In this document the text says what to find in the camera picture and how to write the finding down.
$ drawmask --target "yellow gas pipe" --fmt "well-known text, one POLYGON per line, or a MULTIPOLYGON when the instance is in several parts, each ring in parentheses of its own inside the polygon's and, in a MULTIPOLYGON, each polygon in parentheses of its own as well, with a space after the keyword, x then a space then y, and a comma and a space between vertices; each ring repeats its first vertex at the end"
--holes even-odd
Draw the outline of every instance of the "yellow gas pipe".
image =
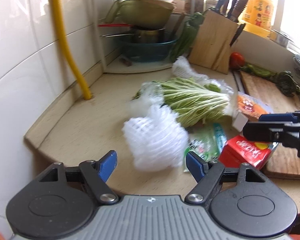
POLYGON ((74 62, 74 59, 71 55, 69 45, 66 39, 66 31, 64 28, 63 18, 62 18, 62 12, 61 12, 61 1, 60 0, 50 0, 51 2, 51 8, 53 13, 53 22, 54 22, 54 28, 57 34, 57 38, 59 40, 60 49, 65 56, 72 73, 77 79, 78 84, 81 87, 82 94, 85 100, 89 100, 92 97, 92 94, 90 92, 90 89, 88 87, 87 82, 85 81, 84 77, 80 73, 80 70, 78 69, 76 63, 74 62))

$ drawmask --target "red handle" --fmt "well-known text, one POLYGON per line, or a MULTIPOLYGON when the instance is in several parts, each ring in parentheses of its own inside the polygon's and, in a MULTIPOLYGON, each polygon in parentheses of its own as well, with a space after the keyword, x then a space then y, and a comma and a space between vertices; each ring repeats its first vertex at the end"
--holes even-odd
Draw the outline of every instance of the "red handle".
POLYGON ((110 24, 99 24, 99 27, 130 27, 131 24, 126 23, 110 23, 110 24))

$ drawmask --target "gray ridged panel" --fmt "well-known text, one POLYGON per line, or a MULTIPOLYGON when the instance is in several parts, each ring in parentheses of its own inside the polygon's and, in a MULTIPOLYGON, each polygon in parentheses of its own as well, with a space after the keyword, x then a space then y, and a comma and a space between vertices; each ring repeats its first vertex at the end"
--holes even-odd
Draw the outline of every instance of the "gray ridged panel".
MULTIPOLYGON (((14 240, 24 239, 15 236, 14 240)), ((239 240, 222 230, 201 206, 180 196, 126 195, 112 206, 102 206, 89 225, 64 240, 239 240)), ((287 234, 277 240, 291 240, 287 234)))

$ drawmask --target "red box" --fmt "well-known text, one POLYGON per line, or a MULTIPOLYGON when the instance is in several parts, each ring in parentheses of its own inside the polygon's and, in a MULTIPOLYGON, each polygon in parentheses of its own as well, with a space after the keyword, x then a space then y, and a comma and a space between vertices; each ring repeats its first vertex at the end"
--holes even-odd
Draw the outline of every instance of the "red box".
POLYGON ((260 170, 277 145, 278 143, 250 142, 238 135, 226 142, 219 161, 231 168, 239 168, 241 163, 250 163, 260 170))

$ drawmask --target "wooden cutting board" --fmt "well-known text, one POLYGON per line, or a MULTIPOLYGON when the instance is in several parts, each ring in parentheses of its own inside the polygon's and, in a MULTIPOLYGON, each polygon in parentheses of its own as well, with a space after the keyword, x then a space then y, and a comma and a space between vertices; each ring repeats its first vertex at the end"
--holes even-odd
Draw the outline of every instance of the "wooden cutting board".
MULTIPOLYGON (((300 110, 298 96, 286 97, 275 84, 242 71, 241 78, 246 93, 271 106, 274 113, 300 110)), ((300 158, 297 157, 297 150, 285 148, 280 144, 263 172, 269 177, 300 179, 300 158)))

